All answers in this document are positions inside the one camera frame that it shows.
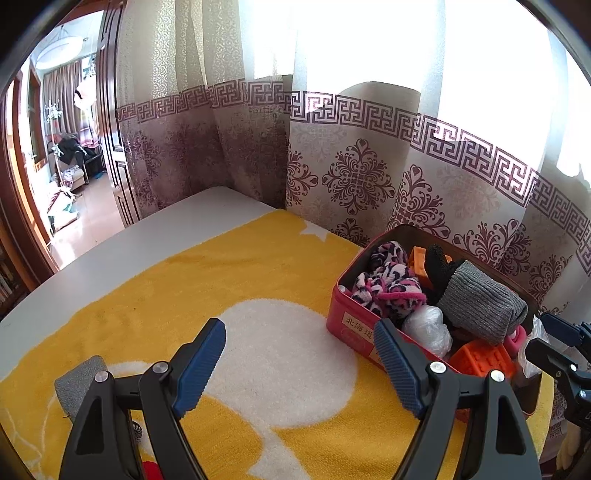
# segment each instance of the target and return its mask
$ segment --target ceiling lamp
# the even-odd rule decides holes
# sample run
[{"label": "ceiling lamp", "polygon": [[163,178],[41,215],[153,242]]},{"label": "ceiling lamp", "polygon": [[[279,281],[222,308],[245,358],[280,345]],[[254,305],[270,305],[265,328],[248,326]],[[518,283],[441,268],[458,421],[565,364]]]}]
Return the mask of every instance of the ceiling lamp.
[{"label": "ceiling lamp", "polygon": [[68,35],[62,25],[54,40],[37,57],[35,68],[49,70],[73,60],[82,50],[83,43],[82,37]]}]

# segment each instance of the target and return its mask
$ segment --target metal screw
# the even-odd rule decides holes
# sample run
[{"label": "metal screw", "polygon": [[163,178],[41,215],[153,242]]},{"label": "metal screw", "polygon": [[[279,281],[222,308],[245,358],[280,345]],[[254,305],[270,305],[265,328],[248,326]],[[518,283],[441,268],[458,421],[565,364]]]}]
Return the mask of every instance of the metal screw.
[{"label": "metal screw", "polygon": [[505,379],[505,374],[503,372],[501,372],[500,370],[493,370],[491,372],[491,378],[495,382],[502,382]]},{"label": "metal screw", "polygon": [[429,368],[432,372],[435,372],[436,374],[442,374],[443,372],[445,372],[445,370],[447,370],[445,364],[441,362],[433,362],[431,365],[429,365]]},{"label": "metal screw", "polygon": [[155,374],[163,374],[166,370],[168,370],[168,363],[166,362],[158,362],[152,367],[152,371]]},{"label": "metal screw", "polygon": [[103,383],[107,378],[109,378],[109,372],[105,372],[101,370],[95,375],[95,381],[98,383]]}]

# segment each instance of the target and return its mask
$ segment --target orange toy block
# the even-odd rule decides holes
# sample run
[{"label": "orange toy block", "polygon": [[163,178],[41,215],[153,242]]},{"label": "orange toy block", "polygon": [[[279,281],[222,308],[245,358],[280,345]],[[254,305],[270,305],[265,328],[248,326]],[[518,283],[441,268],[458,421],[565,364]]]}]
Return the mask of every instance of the orange toy block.
[{"label": "orange toy block", "polygon": [[485,377],[491,370],[500,370],[507,378],[515,373],[515,365],[505,347],[489,345],[482,339],[464,345],[448,363],[460,373],[477,377]]},{"label": "orange toy block", "polygon": [[[433,284],[425,271],[425,253],[427,252],[426,248],[422,247],[413,247],[413,250],[410,252],[410,257],[408,257],[408,266],[413,269],[415,275],[418,278],[418,282],[421,284],[422,287],[433,289]],[[448,255],[445,256],[447,263],[452,261],[452,258]]]}]

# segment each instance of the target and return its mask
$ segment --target brown curtain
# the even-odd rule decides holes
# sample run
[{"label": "brown curtain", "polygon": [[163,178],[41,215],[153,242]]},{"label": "brown curtain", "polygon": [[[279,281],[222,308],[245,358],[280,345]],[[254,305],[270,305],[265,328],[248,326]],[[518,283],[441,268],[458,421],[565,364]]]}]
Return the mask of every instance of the brown curtain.
[{"label": "brown curtain", "polygon": [[59,120],[53,124],[54,133],[80,134],[82,119],[80,109],[74,105],[74,91],[82,81],[82,65],[80,60],[59,67],[43,77],[43,109],[51,103],[57,103],[62,111]]}]

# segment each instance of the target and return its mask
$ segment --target white star pattern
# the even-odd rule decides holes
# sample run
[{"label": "white star pattern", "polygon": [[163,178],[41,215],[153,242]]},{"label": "white star pattern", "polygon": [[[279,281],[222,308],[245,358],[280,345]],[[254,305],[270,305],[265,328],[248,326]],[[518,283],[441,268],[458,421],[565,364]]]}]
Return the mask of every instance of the white star pattern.
[{"label": "white star pattern", "polygon": [[328,230],[324,230],[321,226],[315,225],[308,220],[304,220],[306,223],[306,228],[304,228],[300,235],[315,235],[323,242],[326,242],[326,235],[329,233]]}]

